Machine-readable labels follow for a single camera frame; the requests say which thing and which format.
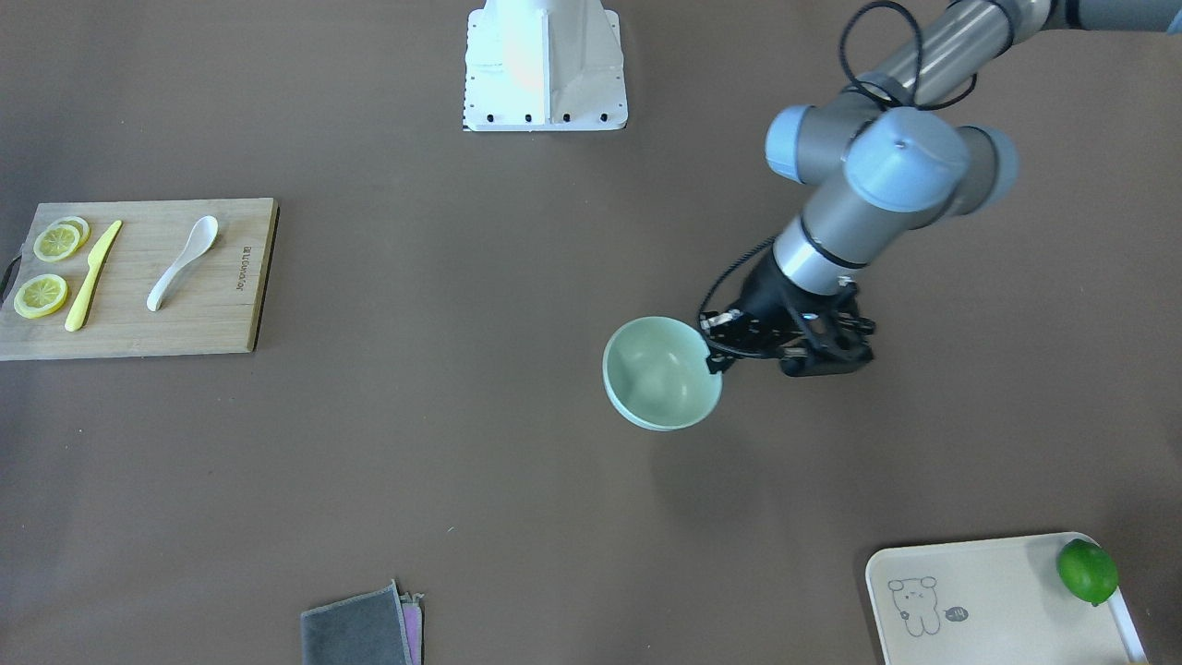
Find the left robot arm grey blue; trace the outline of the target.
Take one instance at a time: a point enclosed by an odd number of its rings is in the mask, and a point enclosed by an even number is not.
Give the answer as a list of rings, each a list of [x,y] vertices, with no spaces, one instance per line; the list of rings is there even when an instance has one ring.
[[[992,206],[1017,181],[1004,132],[939,116],[983,65],[1043,30],[1178,34],[1177,1],[950,1],[927,30],[896,1],[882,8],[904,18],[909,41],[864,73],[840,50],[840,94],[787,107],[768,128],[769,168],[812,195],[752,249],[734,302],[699,308],[712,374],[739,359],[773,359],[787,376],[853,373],[873,359],[857,274],[905,232]]]

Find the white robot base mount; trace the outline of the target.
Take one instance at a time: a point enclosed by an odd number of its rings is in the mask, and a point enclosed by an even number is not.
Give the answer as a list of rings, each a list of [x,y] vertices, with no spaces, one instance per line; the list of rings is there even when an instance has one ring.
[[[599,1],[486,1],[467,17],[462,129],[626,128],[621,17]]]

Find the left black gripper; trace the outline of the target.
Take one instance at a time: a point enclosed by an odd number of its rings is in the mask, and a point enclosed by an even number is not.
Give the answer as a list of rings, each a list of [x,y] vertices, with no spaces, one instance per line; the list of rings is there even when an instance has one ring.
[[[725,279],[751,260],[756,263],[734,302],[706,308]],[[856,373],[873,361],[875,322],[860,314],[859,294],[851,278],[839,278],[834,295],[803,291],[784,276],[768,249],[751,249],[706,291],[699,307],[706,367],[723,374],[739,359],[771,359],[794,378]]]

